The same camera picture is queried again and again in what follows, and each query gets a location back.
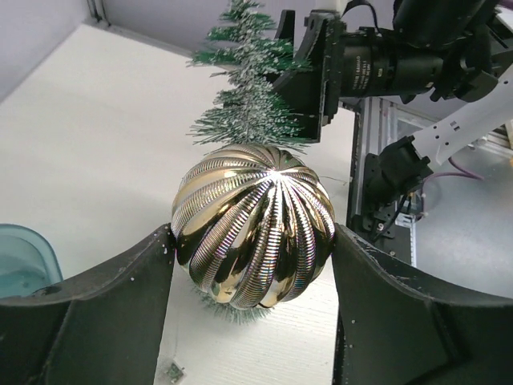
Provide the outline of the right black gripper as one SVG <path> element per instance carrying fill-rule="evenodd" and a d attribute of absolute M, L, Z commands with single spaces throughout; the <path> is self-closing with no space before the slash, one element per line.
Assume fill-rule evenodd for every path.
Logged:
<path fill-rule="evenodd" d="M 275 39 L 294 40 L 295 10 L 282 10 Z M 319 143 L 321 126 L 336 114 L 340 98 L 398 95 L 406 102 L 429 91 L 441 74 L 441 57 L 402 43 L 392 30 L 361 27 L 348 32 L 335 13 L 305 18 L 308 71 L 286 71 L 273 81 L 301 126 L 297 136 Z"/>

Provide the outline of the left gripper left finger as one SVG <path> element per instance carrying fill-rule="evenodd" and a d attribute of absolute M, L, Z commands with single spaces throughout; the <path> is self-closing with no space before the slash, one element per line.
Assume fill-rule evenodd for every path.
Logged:
<path fill-rule="evenodd" d="M 1 300 L 3 384 L 151 384 L 174 267 L 162 225 L 125 252 Z"/>

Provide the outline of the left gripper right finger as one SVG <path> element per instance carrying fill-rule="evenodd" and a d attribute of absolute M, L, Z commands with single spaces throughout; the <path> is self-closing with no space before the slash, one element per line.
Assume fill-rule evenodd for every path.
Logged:
<path fill-rule="evenodd" d="M 338 225 L 336 384 L 509 384 L 512 301 L 443 281 Z"/>

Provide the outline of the small frosted christmas tree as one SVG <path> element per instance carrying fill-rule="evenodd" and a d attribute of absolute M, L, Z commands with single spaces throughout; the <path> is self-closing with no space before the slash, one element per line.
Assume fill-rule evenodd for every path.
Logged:
<path fill-rule="evenodd" d="M 258 2 L 233 1 L 220 21 L 208 33 L 210 47 L 195 54 L 192 63 L 220 67 L 230 87 L 218 92 L 212 108 L 192 126 L 196 142 L 214 143 L 218 149 L 230 144 L 271 145 L 297 157 L 304 147 L 297 136 L 299 124 L 273 90 L 270 77 L 304 70 L 306 62 L 293 57 L 291 43 L 266 36 L 274 22 L 261 13 Z M 202 294 L 214 307 L 225 308 L 242 320 L 259 318 L 272 308 L 237 310 Z"/>

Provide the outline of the gold mirror ball ornament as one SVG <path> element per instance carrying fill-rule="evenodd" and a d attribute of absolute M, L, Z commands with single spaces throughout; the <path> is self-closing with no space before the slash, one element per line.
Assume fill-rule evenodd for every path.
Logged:
<path fill-rule="evenodd" d="M 195 286 L 237 310 L 301 295 L 333 251 L 335 214 L 317 174 L 271 145 L 230 144 L 183 177 L 176 258 Z"/>

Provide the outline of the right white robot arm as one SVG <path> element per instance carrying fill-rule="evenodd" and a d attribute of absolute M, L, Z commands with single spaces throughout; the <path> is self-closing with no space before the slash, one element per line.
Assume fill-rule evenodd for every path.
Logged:
<path fill-rule="evenodd" d="M 298 59 L 310 71 L 271 77 L 274 90 L 315 141 L 340 101 L 396 97 L 432 124 L 377 154 L 365 152 L 352 226 L 371 241 L 388 237 L 412 193 L 459 149 L 512 117 L 512 29 L 504 1 L 393 1 L 391 28 L 354 31 L 356 1 L 318 5 L 305 20 Z"/>

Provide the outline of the teal plastic bin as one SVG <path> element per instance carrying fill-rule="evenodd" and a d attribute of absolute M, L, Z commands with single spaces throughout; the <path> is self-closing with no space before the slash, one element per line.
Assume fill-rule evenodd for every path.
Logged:
<path fill-rule="evenodd" d="M 1 224 L 1 298 L 26 297 L 62 279 L 45 237 L 21 225 Z"/>

